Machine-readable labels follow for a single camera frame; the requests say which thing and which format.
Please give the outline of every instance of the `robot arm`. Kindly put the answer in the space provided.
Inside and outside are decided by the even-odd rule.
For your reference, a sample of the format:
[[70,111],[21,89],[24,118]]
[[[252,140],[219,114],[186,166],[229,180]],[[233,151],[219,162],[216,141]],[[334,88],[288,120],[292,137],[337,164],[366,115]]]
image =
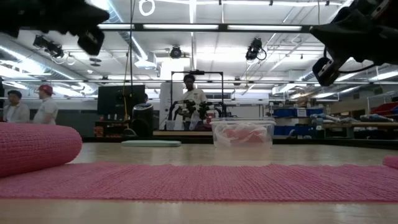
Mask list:
[[[396,0],[355,0],[350,7],[342,8],[330,24],[313,26],[310,33],[326,46],[323,58],[312,68],[319,84],[329,86],[341,73],[361,72],[384,63],[397,65],[396,55],[386,54],[386,49],[398,50],[397,11]],[[374,64],[360,70],[340,71],[350,57]]]

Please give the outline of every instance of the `red object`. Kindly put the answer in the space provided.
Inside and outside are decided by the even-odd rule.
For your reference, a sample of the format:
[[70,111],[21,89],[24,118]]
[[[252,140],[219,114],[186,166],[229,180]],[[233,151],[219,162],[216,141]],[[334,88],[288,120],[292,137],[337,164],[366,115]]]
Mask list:
[[245,140],[246,143],[261,143],[264,142],[264,138],[261,136],[263,132],[261,131],[248,131],[248,130],[233,130],[229,129],[224,132],[227,135],[227,138],[233,139],[231,143],[241,142]]
[[203,202],[398,202],[386,166],[67,164],[0,179],[0,198]]
[[393,109],[398,106],[398,102],[384,103],[371,111],[371,114],[378,114],[381,116],[389,116],[393,114]]
[[81,137],[73,128],[0,123],[0,177],[64,165],[80,149]]
[[52,91],[52,87],[50,85],[41,85],[39,87],[39,90],[42,90],[49,95],[54,94],[54,92]]

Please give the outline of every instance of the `ceiling-mounted camera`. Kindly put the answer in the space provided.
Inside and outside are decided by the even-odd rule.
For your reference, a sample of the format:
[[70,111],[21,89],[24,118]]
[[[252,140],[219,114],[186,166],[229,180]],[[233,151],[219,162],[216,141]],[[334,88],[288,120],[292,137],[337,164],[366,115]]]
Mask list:
[[36,35],[36,38],[33,41],[33,46],[38,49],[44,49],[44,52],[49,53],[53,58],[62,58],[65,55],[62,50],[62,45],[55,44],[53,41],[47,40],[42,35]]
[[266,58],[267,52],[262,48],[261,38],[254,38],[246,52],[246,60],[265,60]]
[[173,49],[170,51],[170,57],[173,59],[178,59],[182,56],[182,51],[180,50],[180,46],[173,46]]
[[[241,81],[241,78],[235,77],[235,81]],[[234,83],[234,86],[240,86],[242,83]]]

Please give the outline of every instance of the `person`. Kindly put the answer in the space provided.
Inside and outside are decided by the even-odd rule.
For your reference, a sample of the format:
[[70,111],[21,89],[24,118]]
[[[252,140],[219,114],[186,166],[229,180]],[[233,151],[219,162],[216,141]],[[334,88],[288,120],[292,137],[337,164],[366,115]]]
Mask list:
[[20,102],[22,93],[17,90],[11,90],[7,94],[10,103],[4,107],[3,121],[8,123],[29,123],[29,108]]
[[58,106],[54,102],[52,95],[53,90],[51,86],[41,85],[39,87],[39,98],[43,100],[43,102],[35,114],[33,123],[55,125],[55,119],[57,118],[58,114]]
[[[193,100],[198,109],[199,104],[207,100],[205,93],[203,92],[203,90],[193,87],[193,84],[195,82],[195,77],[193,75],[185,75],[183,81],[188,91],[186,91],[182,95],[182,100]],[[188,112],[183,112],[181,109],[178,111],[178,113],[183,116],[184,131],[189,131],[192,114]]]

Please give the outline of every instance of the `fluorescent light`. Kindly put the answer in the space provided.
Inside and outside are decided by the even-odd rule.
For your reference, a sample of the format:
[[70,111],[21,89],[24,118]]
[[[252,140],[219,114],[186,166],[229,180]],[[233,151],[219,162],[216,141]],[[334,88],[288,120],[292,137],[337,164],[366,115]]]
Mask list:
[[83,96],[81,93],[78,93],[76,91],[73,91],[71,89],[64,88],[64,87],[55,86],[55,87],[53,87],[53,90],[56,93],[66,95],[66,96]]
[[134,25],[130,24],[98,24],[100,29],[135,29]]
[[35,61],[27,58],[26,56],[23,56],[15,51],[9,50],[3,46],[0,45],[0,50],[6,52],[9,55],[12,55],[13,57],[17,58],[20,60],[15,66],[22,68],[23,70],[27,72],[33,72],[33,73],[43,73],[44,72],[44,67],[41,66],[41,64],[36,63]]
[[16,82],[3,82],[4,85],[27,90],[27,87]]
[[94,6],[100,9],[104,9],[105,11],[109,10],[108,0],[90,0],[90,1]]
[[347,93],[347,92],[353,91],[353,90],[355,90],[355,89],[357,89],[357,88],[359,88],[359,86],[352,87],[352,88],[348,88],[348,89],[346,89],[346,90],[341,91],[340,93]]
[[378,76],[375,76],[373,78],[370,78],[369,81],[370,82],[376,82],[376,81],[379,81],[379,80],[384,80],[384,79],[387,79],[387,78],[394,77],[396,75],[398,75],[398,71],[387,72],[387,73],[379,74]]
[[351,78],[351,77],[354,77],[354,76],[357,75],[357,74],[359,74],[359,72],[344,75],[344,76],[339,77],[338,79],[336,79],[336,82],[340,82],[340,81],[343,81],[343,80],[347,80],[347,79],[349,79],[349,78]]
[[2,65],[0,65],[0,76],[2,77],[8,77],[8,78],[31,78],[31,79],[35,79],[31,76],[28,76],[29,73],[22,73],[22,72],[17,72],[13,69],[4,67]]
[[256,25],[228,25],[229,30],[276,30],[300,31],[302,26],[256,26]]
[[314,96],[314,98],[324,98],[324,97],[331,96],[333,94],[335,94],[335,93],[320,93],[320,94]]
[[144,24],[144,29],[218,29],[218,25],[206,24]]
[[144,69],[152,69],[153,67],[156,67],[156,65],[152,62],[148,62],[146,60],[139,60],[134,65],[137,68],[144,68]]

